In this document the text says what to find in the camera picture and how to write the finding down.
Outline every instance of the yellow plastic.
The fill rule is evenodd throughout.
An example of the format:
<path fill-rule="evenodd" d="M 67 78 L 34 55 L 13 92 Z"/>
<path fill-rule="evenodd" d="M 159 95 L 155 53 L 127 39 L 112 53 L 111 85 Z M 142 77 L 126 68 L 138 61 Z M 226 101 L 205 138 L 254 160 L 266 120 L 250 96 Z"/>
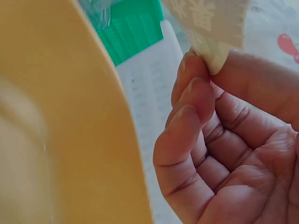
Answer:
<path fill-rule="evenodd" d="M 77 4 L 3 1 L 0 27 L 0 223 L 151 224 L 127 102 Z"/>

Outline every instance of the finger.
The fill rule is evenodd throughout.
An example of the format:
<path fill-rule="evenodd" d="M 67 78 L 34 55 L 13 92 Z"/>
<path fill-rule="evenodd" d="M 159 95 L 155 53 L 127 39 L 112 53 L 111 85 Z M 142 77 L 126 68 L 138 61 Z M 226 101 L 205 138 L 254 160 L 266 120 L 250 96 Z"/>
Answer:
<path fill-rule="evenodd" d="M 187 64 L 187 72 L 179 69 L 175 88 L 172 91 L 173 104 L 177 103 L 178 98 L 181 97 L 182 89 L 186 88 L 188 82 L 195 77 L 203 77 L 208 81 L 208 71 L 201 57 L 194 56 L 194 51 L 190 49 L 190 54 L 185 55 L 182 60 Z M 253 109 L 244 101 L 224 92 L 222 89 L 214 86 L 216 94 L 216 111 L 223 122 L 224 129 L 239 135 L 250 148 L 257 148 L 265 143 L 265 141 L 277 131 L 277 129 L 284 124 L 268 114 Z"/>
<path fill-rule="evenodd" d="M 199 110 L 206 111 L 204 114 L 211 113 L 208 111 L 210 107 L 207 107 L 207 105 L 211 105 L 215 101 L 214 92 L 210 84 L 200 80 L 200 78 L 194 78 L 190 82 L 183 92 L 179 103 L 170 113 L 167 123 L 172 119 L 180 105 L 194 105 L 200 108 Z M 212 119 L 204 126 L 203 134 L 205 136 L 205 145 L 209 149 L 211 156 L 231 172 L 252 152 L 239 136 L 223 128 L 216 113 L 214 113 Z M 202 157 L 206 154 L 206 147 L 196 147 L 192 152 L 197 155 L 197 157 L 193 157 L 193 162 L 195 166 L 197 166 Z"/>
<path fill-rule="evenodd" d="M 173 119 L 175 114 L 177 114 L 178 111 L 182 107 L 184 107 L 186 102 L 193 104 L 193 102 L 189 99 L 183 98 L 181 102 L 176 104 L 173 110 L 170 112 L 170 115 L 166 122 L 166 127 L 168 127 L 170 121 Z M 211 156 L 208 156 L 202 132 L 199 133 L 197 142 L 191 150 L 191 158 L 197 173 L 202 177 L 202 179 L 209 186 L 209 188 L 212 191 L 216 192 L 218 187 L 221 185 L 221 183 L 224 182 L 224 180 L 227 178 L 230 172 L 220 162 L 218 162 Z"/>
<path fill-rule="evenodd" d="M 249 106 L 245 101 L 213 85 L 215 110 L 225 129 L 236 133 L 252 149 L 262 146 L 283 122 Z"/>
<path fill-rule="evenodd" d="M 252 153 L 252 149 L 237 134 L 222 126 L 216 113 L 202 131 L 209 154 L 230 172 L 240 166 Z"/>
<path fill-rule="evenodd" d="M 193 106 L 184 106 L 158 138 L 153 162 L 161 192 L 183 223 L 196 223 L 213 191 L 196 173 L 190 151 L 203 124 Z"/>
<path fill-rule="evenodd" d="M 200 77 L 209 82 L 210 77 L 204 60 L 192 52 L 187 52 L 178 69 L 177 80 L 173 86 L 171 103 L 174 106 L 191 80 Z"/>
<path fill-rule="evenodd" d="M 299 130 L 299 75 L 268 61 L 233 51 L 212 81 Z"/>

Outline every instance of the fingernail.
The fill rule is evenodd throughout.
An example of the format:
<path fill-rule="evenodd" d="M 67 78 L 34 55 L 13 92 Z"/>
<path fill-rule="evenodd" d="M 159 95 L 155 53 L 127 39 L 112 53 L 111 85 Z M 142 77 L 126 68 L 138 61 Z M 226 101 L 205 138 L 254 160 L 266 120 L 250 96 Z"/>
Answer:
<path fill-rule="evenodd" d="M 180 64 L 180 67 L 178 69 L 178 75 L 177 75 L 177 82 L 180 83 L 182 81 L 182 79 L 184 78 L 184 74 L 185 74 L 185 71 L 186 71 L 186 59 L 190 56 L 194 56 L 194 54 L 192 52 L 187 52 L 183 59 L 182 59 L 182 62 Z"/>
<path fill-rule="evenodd" d="M 171 122 L 167 126 L 167 128 L 174 126 L 178 120 L 180 120 L 187 112 L 192 111 L 196 113 L 195 107 L 192 105 L 185 105 L 183 106 L 177 113 L 176 115 L 173 116 Z"/>
<path fill-rule="evenodd" d="M 189 49 L 189 51 L 190 51 L 192 54 L 197 55 L 196 52 L 195 52 L 195 50 L 194 50 L 192 47 Z"/>
<path fill-rule="evenodd" d="M 192 89 L 193 89 L 194 84 L 196 82 L 204 82 L 204 80 L 200 77 L 195 77 L 194 79 L 192 79 L 191 82 L 187 85 L 184 92 L 182 93 L 181 98 L 178 101 L 179 103 L 182 101 L 183 98 L 185 98 L 186 96 L 188 96 L 192 92 Z"/>

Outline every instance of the clear plastic bag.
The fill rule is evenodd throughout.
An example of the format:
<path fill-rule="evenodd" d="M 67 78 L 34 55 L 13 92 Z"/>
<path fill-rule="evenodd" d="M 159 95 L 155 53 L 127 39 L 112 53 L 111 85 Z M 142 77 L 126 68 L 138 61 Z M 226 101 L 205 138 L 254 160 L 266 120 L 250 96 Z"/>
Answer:
<path fill-rule="evenodd" d="M 80 5 L 95 28 L 104 29 L 110 25 L 110 7 L 121 0 L 79 0 Z"/>

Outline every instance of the white surface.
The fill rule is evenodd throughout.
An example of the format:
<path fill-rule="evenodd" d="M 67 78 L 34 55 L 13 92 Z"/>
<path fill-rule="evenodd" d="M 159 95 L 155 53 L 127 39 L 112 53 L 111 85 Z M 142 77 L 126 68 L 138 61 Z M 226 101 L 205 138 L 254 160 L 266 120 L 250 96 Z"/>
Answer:
<path fill-rule="evenodd" d="M 164 130 L 171 91 L 183 53 L 168 21 L 161 22 L 164 39 L 117 67 L 135 121 L 142 150 L 152 209 L 157 224 L 181 223 L 158 186 L 152 163 L 154 144 Z"/>

